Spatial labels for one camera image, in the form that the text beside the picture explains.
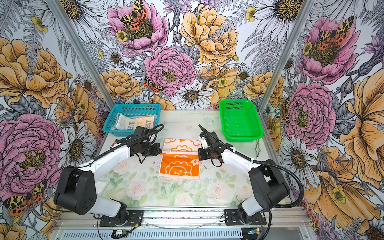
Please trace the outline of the printed cream towel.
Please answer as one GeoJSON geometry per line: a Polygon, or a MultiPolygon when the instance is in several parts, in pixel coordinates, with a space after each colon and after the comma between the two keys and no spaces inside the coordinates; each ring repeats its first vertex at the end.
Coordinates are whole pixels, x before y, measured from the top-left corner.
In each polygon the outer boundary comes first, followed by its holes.
{"type": "Polygon", "coordinates": [[[157,120],[156,115],[127,117],[123,114],[117,114],[117,121],[112,127],[112,130],[133,131],[137,127],[153,128],[157,120]]]}

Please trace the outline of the teal plastic basket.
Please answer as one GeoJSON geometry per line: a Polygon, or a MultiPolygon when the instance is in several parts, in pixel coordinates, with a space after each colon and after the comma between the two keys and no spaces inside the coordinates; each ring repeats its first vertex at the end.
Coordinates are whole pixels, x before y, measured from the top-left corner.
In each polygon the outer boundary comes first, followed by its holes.
{"type": "Polygon", "coordinates": [[[128,130],[113,130],[113,126],[117,123],[118,114],[122,114],[128,118],[138,118],[146,116],[155,116],[155,122],[151,127],[146,126],[150,129],[159,123],[161,115],[160,104],[119,104],[115,105],[109,113],[107,120],[105,121],[103,131],[105,133],[112,134],[116,137],[128,137],[134,133],[135,127],[128,130]]]}

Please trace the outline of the orange patterned towel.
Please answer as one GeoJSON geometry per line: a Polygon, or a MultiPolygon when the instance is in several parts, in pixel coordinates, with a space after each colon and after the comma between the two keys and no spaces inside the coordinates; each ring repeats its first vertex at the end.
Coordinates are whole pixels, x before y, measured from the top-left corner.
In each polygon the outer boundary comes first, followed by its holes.
{"type": "Polygon", "coordinates": [[[200,178],[197,140],[165,139],[159,175],[161,177],[197,180],[200,178]]]}

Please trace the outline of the green plastic basket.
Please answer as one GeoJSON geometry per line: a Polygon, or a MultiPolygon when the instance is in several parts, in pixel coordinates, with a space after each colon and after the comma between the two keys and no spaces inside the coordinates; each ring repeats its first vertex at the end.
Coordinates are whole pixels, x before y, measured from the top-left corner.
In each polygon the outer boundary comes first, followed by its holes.
{"type": "Polygon", "coordinates": [[[253,142],[264,136],[261,120],[249,100],[223,100],[219,103],[222,131],[228,142],[253,142]]]}

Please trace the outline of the right aluminium frame post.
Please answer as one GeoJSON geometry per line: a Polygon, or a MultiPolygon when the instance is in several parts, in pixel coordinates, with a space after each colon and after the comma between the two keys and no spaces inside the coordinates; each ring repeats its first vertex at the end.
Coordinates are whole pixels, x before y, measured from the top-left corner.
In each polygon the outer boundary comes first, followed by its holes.
{"type": "Polygon", "coordinates": [[[273,74],[271,76],[270,84],[268,85],[266,92],[264,93],[263,97],[261,98],[261,103],[259,104],[259,110],[263,111],[269,102],[274,88],[278,85],[279,78],[281,76],[281,73],[283,71],[284,65],[286,61],[289,58],[290,52],[294,47],[294,44],[296,43],[299,34],[301,33],[302,29],[304,28],[307,18],[310,15],[310,12],[313,8],[313,5],[316,1],[314,0],[307,0],[304,1],[302,4],[302,7],[298,13],[297,19],[293,25],[293,29],[290,33],[290,35],[287,38],[287,42],[283,48],[283,51],[280,55],[280,58],[277,62],[277,65],[273,71],[273,74]]]}

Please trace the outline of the aluminium frame post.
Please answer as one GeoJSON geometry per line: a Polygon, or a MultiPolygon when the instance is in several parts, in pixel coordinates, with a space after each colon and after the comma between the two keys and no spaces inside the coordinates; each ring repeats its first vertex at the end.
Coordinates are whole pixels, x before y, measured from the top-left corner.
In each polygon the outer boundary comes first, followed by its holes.
{"type": "Polygon", "coordinates": [[[115,102],[111,97],[110,93],[108,92],[91,57],[86,51],[86,48],[83,45],[82,40],[79,37],[76,28],[72,25],[72,22],[67,17],[67,14],[64,8],[62,7],[60,1],[48,1],[47,4],[51,9],[51,11],[53,12],[54,16],[56,17],[58,23],[62,27],[62,30],[64,31],[71,45],[74,47],[78,56],[82,60],[82,63],[85,65],[85,68],[87,69],[89,75],[92,77],[93,81],[95,82],[95,85],[100,91],[108,107],[112,109],[113,106],[115,105],[115,102]]]}
{"type": "Polygon", "coordinates": [[[290,52],[294,47],[294,44],[296,43],[299,34],[301,33],[302,29],[304,28],[307,18],[310,15],[310,12],[313,8],[313,5],[316,1],[314,0],[307,0],[304,1],[302,4],[302,7],[298,13],[297,19],[293,25],[293,29],[290,33],[290,35],[287,38],[287,42],[283,48],[283,51],[280,55],[280,58],[277,62],[277,65],[273,71],[273,74],[271,76],[270,84],[268,85],[266,92],[264,93],[263,97],[261,98],[261,103],[259,104],[259,110],[263,111],[269,102],[274,88],[278,85],[279,78],[281,76],[281,73],[283,71],[284,65],[286,61],[289,58],[290,52]]]}

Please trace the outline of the left aluminium frame post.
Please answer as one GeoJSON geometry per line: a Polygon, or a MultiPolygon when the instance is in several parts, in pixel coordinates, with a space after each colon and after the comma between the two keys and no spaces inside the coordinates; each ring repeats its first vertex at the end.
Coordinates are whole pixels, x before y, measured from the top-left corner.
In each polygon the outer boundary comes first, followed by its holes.
{"type": "Polygon", "coordinates": [[[56,17],[58,23],[62,27],[62,30],[64,31],[71,45],[74,47],[78,56],[82,60],[82,63],[85,65],[85,68],[87,69],[89,75],[92,77],[93,81],[95,82],[95,85],[100,91],[108,107],[112,109],[113,106],[115,105],[115,102],[111,97],[110,93],[108,92],[91,57],[86,51],[86,48],[83,45],[82,40],[79,37],[76,28],[72,25],[72,22],[67,17],[67,14],[64,8],[62,7],[60,1],[48,1],[47,4],[51,9],[51,11],[53,12],[54,16],[56,17]]]}

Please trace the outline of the red and white carton box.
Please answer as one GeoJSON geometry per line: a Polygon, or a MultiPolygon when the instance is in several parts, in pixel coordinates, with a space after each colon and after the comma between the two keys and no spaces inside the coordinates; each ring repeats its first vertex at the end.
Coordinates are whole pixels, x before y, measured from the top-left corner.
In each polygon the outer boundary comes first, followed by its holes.
{"type": "Polygon", "coordinates": [[[119,143],[118,143],[118,141],[116,140],[116,141],[113,142],[113,144],[111,145],[111,147],[113,148],[113,147],[117,146],[118,144],[119,144],[119,143]]]}

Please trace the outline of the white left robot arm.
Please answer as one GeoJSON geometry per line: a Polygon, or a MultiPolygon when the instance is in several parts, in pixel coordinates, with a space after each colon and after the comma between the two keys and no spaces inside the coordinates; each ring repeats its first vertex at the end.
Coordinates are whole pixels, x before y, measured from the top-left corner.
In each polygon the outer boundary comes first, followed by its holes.
{"type": "Polygon", "coordinates": [[[78,167],[65,167],[55,192],[54,203],[78,215],[87,213],[109,217],[122,225],[128,219],[127,206],[97,194],[96,183],[108,171],[130,157],[155,157],[162,153],[157,134],[164,129],[159,124],[152,129],[136,127],[134,133],[116,140],[112,147],[93,160],[78,167]]]}

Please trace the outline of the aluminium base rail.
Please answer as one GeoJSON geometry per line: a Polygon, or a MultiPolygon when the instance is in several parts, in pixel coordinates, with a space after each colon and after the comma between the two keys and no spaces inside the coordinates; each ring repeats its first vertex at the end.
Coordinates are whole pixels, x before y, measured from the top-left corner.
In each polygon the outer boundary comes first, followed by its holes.
{"type": "Polygon", "coordinates": [[[141,207],[130,223],[115,226],[92,214],[64,213],[53,240],[314,240],[302,208],[275,209],[250,225],[235,218],[235,207],[141,207]]]}

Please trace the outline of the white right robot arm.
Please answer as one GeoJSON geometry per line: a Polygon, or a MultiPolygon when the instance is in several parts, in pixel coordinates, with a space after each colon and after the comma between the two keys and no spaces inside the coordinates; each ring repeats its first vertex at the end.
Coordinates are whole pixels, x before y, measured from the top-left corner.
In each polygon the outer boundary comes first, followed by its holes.
{"type": "Polygon", "coordinates": [[[250,158],[232,145],[222,143],[215,132],[200,133],[200,141],[200,161],[218,160],[222,165],[227,164],[249,175],[252,194],[238,205],[242,222],[246,223],[256,214],[271,210],[290,194],[289,186],[273,160],[250,158]]]}

